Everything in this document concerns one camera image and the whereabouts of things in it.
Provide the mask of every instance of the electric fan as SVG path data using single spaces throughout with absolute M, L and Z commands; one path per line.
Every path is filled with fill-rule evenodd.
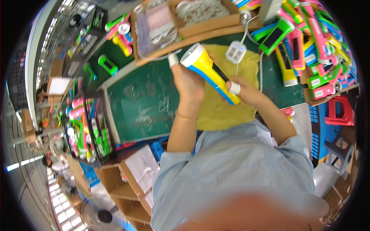
M 81 206 L 81 216 L 89 230 L 125 231 L 122 226 L 124 216 L 108 195 L 88 197 Z

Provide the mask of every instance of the light blue shirt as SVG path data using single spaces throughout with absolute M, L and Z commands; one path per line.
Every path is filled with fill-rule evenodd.
M 227 130 L 203 132 L 190 152 L 164 152 L 153 185 L 151 227 L 171 231 L 185 222 L 184 193 L 227 187 L 273 186 L 315 193 L 307 144 L 293 136 L 276 147 L 258 120 Z

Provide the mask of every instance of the paper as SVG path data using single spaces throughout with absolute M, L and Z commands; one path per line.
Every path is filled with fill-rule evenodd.
M 159 172 L 159 165 L 155 160 L 149 145 L 146 145 L 125 160 L 136 182 L 144 193 L 153 186 Z
M 145 200 L 147 201 L 147 203 L 149 204 L 149 206 L 151 208 L 153 208 L 154 206 L 154 200 L 153 200 L 153 192 L 150 191 L 147 196 L 145 197 Z
M 48 95 L 63 95 L 70 80 L 70 78 L 53 77 Z

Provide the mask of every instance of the green work table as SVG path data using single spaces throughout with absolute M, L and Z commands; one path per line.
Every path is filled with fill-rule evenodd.
M 243 33 L 231 34 L 201 43 L 229 45 L 242 37 Z M 247 49 L 257 52 L 257 46 L 249 39 L 244 43 Z M 178 56 L 181 57 L 189 47 L 185 47 Z M 125 57 L 118 46 L 112 41 L 106 41 L 89 60 L 98 79 L 90 81 L 86 77 L 84 82 L 88 84 L 84 85 L 85 90 L 94 91 L 110 78 L 110 74 L 98 65 L 97 60 L 102 54 L 105 54 L 119 69 L 134 60 L 133 55 Z M 116 126 L 120 142 L 145 140 L 168 134 L 179 102 L 168 60 L 149 62 L 122 76 L 107 88 L 113 124 Z M 302 85 L 283 86 L 275 53 L 263 57 L 263 93 L 279 108 L 305 102 Z

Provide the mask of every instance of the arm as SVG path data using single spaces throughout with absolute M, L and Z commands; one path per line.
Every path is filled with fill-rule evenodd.
M 297 132 L 288 120 L 288 118 L 280 112 L 279 108 L 263 93 L 259 97 L 259 103 L 256 104 L 256 109 L 270 129 L 272 136 L 275 138 L 278 145 L 284 143 L 288 138 L 296 136 Z
M 169 135 L 167 151 L 191 152 L 195 145 L 198 109 L 204 97 L 204 80 L 179 64 L 176 55 L 172 54 L 170 57 L 170 68 L 180 94 L 180 102 Z
M 292 123 L 265 94 L 254 88 L 244 78 L 235 77 L 231 80 L 240 85 L 239 96 L 246 104 L 258 110 L 278 145 L 297 135 Z M 226 87 L 230 89 L 231 83 L 227 82 Z

